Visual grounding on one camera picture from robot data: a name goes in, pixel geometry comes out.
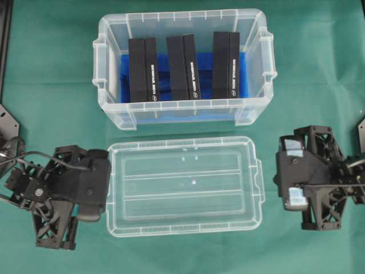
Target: cable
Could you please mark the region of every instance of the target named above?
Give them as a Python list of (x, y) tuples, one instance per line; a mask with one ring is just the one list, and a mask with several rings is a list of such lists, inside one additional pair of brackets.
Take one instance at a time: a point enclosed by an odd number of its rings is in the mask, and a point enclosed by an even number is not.
[(29, 151), (29, 152), (26, 152), (22, 155), (19, 155), (19, 156), (16, 156), (16, 157), (13, 157), (13, 158), (10, 158), (10, 159), (7, 159), (5, 160), (4, 162), (0, 162), (0, 165), (2, 164), (7, 164), (7, 163), (10, 163), (12, 161), (15, 161), (15, 160), (18, 160), (18, 159), (22, 159), (26, 156), (29, 156), (29, 155), (39, 155), (39, 156), (42, 156), (42, 157), (45, 157), (45, 158), (49, 158), (53, 161), (55, 161), (56, 163), (58, 164), (61, 164), (67, 168), (70, 168), (70, 169), (73, 169), (73, 170), (82, 170), (82, 171), (90, 171), (90, 168), (88, 167), (79, 167), (79, 166), (74, 166), (72, 164), (68, 164), (60, 159), (57, 159), (56, 157), (53, 157), (53, 156), (50, 156), (50, 155), (47, 155), (47, 154), (44, 154), (42, 152), (38, 152), (38, 151)]
[(2, 195), (2, 194), (0, 194), (0, 201), (2, 201), (2, 202), (6, 202), (6, 203), (9, 203), (9, 204), (12, 204), (12, 205), (14, 205), (14, 206), (19, 207), (19, 204), (15, 203), (15, 202), (12, 202), (12, 201), (10, 200), (10, 197), (5, 196), (5, 195)]
[(22, 164), (26, 164), (27, 166), (33, 167), (33, 168), (40, 168), (40, 166), (37, 166), (36, 164), (28, 162), (27, 160), (24, 160), (24, 159), (18, 159), (17, 161)]
[(305, 184), (303, 187), (365, 187), (365, 184)]

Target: plastic lid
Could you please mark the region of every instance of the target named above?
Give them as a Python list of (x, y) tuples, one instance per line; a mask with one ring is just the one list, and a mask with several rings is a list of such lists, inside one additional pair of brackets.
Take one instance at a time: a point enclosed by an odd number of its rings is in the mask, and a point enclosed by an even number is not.
[(109, 156), (113, 236), (250, 230), (262, 221), (261, 161), (247, 137), (117, 143)]

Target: green surface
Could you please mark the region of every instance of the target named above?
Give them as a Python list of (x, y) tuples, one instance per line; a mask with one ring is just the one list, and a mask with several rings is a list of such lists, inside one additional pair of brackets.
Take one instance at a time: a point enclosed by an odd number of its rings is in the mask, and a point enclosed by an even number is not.
[[(100, 110), (91, 79), (102, 16), (249, 7), (267, 16), (278, 71), (274, 99), (252, 126), (168, 124), (122, 132)], [(365, 208), (348, 203), (339, 231), (302, 231), (301, 214), (283, 210), (272, 177), (278, 137), (297, 127), (332, 126), (344, 153), (356, 151), (354, 127), (365, 116), (364, 44), (360, 0), (15, 0), (3, 104), (22, 125), (27, 150), (247, 135), (263, 162), (266, 202), (263, 223), (249, 232), (117, 239), (103, 216), (80, 223), (74, 252), (36, 248), (30, 215), (1, 204), (0, 273), (363, 273)]]

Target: screw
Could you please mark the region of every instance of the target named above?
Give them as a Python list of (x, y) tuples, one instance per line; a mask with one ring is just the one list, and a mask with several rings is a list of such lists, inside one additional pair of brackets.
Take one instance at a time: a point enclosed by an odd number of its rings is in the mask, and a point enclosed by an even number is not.
[(86, 194), (87, 194), (88, 196), (91, 196), (92, 194), (94, 194), (94, 189), (89, 188), (89, 189), (86, 191)]
[(352, 187), (346, 187), (348, 193), (353, 193), (354, 189)]
[(44, 191), (41, 188), (38, 188), (35, 190), (34, 195), (37, 197), (41, 197), (43, 195)]

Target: plastic storage bin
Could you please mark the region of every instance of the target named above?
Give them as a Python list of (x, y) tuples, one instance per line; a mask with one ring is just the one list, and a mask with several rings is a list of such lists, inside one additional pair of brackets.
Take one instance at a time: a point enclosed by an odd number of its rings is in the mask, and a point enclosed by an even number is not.
[[(240, 32), (245, 53), (248, 98), (120, 103), (121, 56), (128, 54), (128, 39), (156, 37), (159, 54), (167, 53), (166, 37), (192, 33), (196, 50), (211, 53), (214, 31)], [(138, 124), (233, 120), (252, 124), (273, 97), (275, 69), (273, 35), (263, 12), (255, 9), (182, 11), (107, 15), (100, 20), (94, 46), (93, 84), (98, 102), (121, 130)]]

